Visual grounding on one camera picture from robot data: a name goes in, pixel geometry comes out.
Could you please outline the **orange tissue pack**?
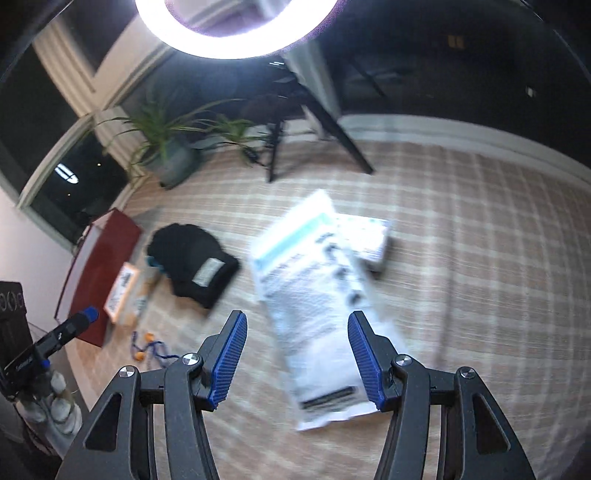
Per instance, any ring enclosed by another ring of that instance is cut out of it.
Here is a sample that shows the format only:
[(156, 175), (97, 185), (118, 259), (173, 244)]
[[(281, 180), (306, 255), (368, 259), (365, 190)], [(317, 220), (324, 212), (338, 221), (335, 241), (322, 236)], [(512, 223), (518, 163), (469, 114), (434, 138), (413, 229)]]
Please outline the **orange tissue pack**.
[(143, 315), (160, 276), (160, 271), (155, 267), (138, 267), (125, 262), (103, 306), (111, 323), (121, 328), (134, 328)]

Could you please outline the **teal blue soft item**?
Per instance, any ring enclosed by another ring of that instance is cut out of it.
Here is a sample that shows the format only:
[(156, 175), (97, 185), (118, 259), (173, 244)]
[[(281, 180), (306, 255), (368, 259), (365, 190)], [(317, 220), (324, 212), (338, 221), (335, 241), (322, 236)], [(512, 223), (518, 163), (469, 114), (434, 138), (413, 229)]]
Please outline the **teal blue soft item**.
[(152, 256), (148, 256), (146, 258), (146, 263), (149, 267), (157, 269), (161, 274), (166, 273), (164, 267), (160, 263), (158, 263)]

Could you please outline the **blue-tipped left gripper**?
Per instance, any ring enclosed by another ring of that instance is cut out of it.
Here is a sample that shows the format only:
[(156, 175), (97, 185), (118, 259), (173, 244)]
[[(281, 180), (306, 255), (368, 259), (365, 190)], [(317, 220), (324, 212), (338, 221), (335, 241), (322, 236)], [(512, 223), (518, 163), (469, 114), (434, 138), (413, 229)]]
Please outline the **blue-tipped left gripper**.
[(2, 394), (8, 399), (14, 399), (29, 390), (35, 379), (49, 370), (49, 358), (84, 333), (98, 317), (99, 312), (95, 307), (87, 307), (27, 346), (1, 369)]

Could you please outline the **black knit hat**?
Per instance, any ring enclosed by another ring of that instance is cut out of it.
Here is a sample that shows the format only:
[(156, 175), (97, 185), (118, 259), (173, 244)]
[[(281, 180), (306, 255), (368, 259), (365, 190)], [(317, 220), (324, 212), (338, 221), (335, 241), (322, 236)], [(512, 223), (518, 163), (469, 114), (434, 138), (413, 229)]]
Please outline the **black knit hat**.
[(225, 252), (211, 233), (192, 224), (173, 223), (155, 231), (146, 255), (164, 267), (175, 296), (193, 299), (206, 310), (240, 269), (238, 258)]

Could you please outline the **checked beige rug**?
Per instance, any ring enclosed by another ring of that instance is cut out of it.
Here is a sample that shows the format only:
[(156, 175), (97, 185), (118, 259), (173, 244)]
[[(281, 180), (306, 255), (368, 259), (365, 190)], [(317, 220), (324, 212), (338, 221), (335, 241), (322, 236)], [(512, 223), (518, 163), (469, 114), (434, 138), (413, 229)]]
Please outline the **checked beige rug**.
[[(241, 259), (253, 238), (318, 189), (341, 213), (391, 220), (394, 249), (375, 288), (405, 349), (430, 368), (474, 367), (538, 478), (588, 478), (588, 192), (505, 160), (442, 147), (365, 142), (362, 150), (372, 175), (335, 143), (283, 145), (273, 183), (263, 169), (222, 151), (170, 191), (146, 181), (125, 211), (145, 236), (191, 223)], [(276, 339), (249, 270), (209, 313), (160, 281), (140, 326), (185, 353), (235, 309), (249, 318), (249, 337), (228, 399), (205, 419), (221, 478), (372, 478), (389, 417), (294, 428)]]

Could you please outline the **large white plastic package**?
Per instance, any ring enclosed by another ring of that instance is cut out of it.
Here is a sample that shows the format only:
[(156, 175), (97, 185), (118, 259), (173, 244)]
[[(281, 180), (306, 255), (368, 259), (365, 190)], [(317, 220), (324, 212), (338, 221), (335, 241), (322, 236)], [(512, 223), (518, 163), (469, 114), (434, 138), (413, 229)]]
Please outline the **large white plastic package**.
[(348, 338), (356, 310), (401, 348), (370, 273), (338, 224), (329, 194), (317, 190), (263, 229), (249, 245), (256, 296), (283, 357), (283, 385), (297, 430), (376, 412)]

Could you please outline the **dark red storage box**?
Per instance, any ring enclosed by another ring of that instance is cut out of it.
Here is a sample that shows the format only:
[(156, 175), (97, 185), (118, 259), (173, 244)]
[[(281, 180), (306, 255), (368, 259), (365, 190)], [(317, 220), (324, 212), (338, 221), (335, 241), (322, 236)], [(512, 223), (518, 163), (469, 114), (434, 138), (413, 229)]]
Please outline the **dark red storage box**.
[(140, 234), (140, 227), (118, 209), (109, 210), (89, 225), (69, 268), (55, 313), (56, 320), (62, 322), (87, 307), (98, 311), (97, 320), (79, 336), (80, 340), (103, 346), (110, 328), (103, 307)]

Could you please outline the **white patterned tissue pack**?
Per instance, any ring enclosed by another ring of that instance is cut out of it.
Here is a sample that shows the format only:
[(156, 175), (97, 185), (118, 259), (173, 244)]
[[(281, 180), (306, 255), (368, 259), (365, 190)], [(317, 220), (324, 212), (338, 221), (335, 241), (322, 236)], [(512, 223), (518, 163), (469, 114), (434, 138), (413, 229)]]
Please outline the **white patterned tissue pack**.
[(349, 249), (367, 265), (370, 272), (381, 274), (386, 265), (393, 222), (349, 214), (339, 214), (337, 219)]

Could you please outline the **potted spider plant grey pot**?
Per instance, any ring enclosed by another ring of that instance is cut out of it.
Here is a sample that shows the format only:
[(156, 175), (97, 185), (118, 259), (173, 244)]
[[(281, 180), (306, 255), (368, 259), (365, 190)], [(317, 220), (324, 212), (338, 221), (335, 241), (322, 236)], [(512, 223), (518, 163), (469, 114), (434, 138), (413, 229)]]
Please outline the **potted spider plant grey pot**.
[(240, 98), (225, 98), (201, 104), (200, 106), (178, 116), (170, 115), (170, 104), (175, 94), (168, 96), (147, 93), (139, 110), (133, 114), (117, 114), (100, 121), (93, 120), (93, 130), (103, 124), (118, 122), (122, 130), (110, 136), (102, 147), (106, 155), (111, 145), (122, 136), (133, 133), (142, 135), (142, 139), (131, 151), (125, 171), (129, 184), (134, 187), (145, 176), (141, 173), (149, 164), (159, 161), (162, 165), (169, 162), (172, 153), (170, 147), (178, 143), (182, 134), (209, 134), (215, 121), (208, 117), (216, 107), (240, 101)]

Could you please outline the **small green spider plant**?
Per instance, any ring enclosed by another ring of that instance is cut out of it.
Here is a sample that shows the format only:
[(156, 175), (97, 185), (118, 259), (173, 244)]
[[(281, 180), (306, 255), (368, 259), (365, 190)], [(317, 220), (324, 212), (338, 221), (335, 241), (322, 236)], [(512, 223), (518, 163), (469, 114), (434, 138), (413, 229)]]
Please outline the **small green spider plant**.
[(263, 149), (270, 147), (270, 131), (252, 131), (254, 124), (246, 119), (229, 119), (225, 115), (218, 114), (209, 122), (205, 132), (218, 139), (218, 145), (235, 147), (242, 156), (246, 165), (259, 165), (266, 167), (262, 161), (262, 153), (256, 149), (260, 145)]

